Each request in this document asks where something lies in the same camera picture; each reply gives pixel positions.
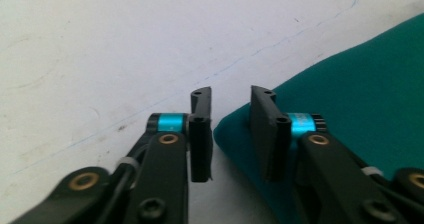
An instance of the blue band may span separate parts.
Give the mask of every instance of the blue band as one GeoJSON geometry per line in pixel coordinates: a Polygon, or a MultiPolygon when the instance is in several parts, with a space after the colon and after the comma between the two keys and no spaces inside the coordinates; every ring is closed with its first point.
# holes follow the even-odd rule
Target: blue band
{"type": "Polygon", "coordinates": [[[162,113],[159,116],[158,131],[182,132],[184,129],[184,114],[162,113]]]}
{"type": "Polygon", "coordinates": [[[307,131],[315,131],[315,122],[308,113],[287,113],[292,121],[292,139],[297,140],[307,131]]]}

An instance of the green cloth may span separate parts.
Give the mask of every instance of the green cloth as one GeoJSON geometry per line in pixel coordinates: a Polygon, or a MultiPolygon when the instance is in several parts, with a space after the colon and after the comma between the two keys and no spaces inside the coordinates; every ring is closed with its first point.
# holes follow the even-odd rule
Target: green cloth
{"type": "MultiPolygon", "coordinates": [[[[322,114],[330,133],[387,179],[401,167],[424,168],[424,14],[321,61],[274,91],[282,112],[322,114]]],[[[286,179],[263,182],[248,121],[245,105],[219,123],[215,140],[255,184],[280,223],[294,223],[296,147],[291,147],[286,179]]]]}

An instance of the hex bolt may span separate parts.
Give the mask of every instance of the hex bolt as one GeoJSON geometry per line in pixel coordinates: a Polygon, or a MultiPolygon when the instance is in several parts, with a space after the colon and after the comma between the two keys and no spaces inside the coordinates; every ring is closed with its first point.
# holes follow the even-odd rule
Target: hex bolt
{"type": "Polygon", "coordinates": [[[138,205],[137,213],[142,223],[159,223],[165,215],[166,204],[160,198],[148,198],[138,205]]]}
{"type": "Polygon", "coordinates": [[[362,208],[369,216],[381,223],[395,223],[397,221],[396,214],[384,202],[374,199],[365,200],[362,208]]]}

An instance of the white table surface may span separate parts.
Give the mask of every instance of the white table surface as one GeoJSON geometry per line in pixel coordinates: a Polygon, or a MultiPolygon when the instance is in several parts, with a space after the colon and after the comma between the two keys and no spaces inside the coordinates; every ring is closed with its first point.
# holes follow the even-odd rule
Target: white table surface
{"type": "MultiPolygon", "coordinates": [[[[213,127],[305,68],[424,12],[424,0],[0,0],[0,223],[86,166],[112,170],[153,112],[213,89],[213,127]]],[[[217,146],[190,223],[276,223],[217,146]]]]}

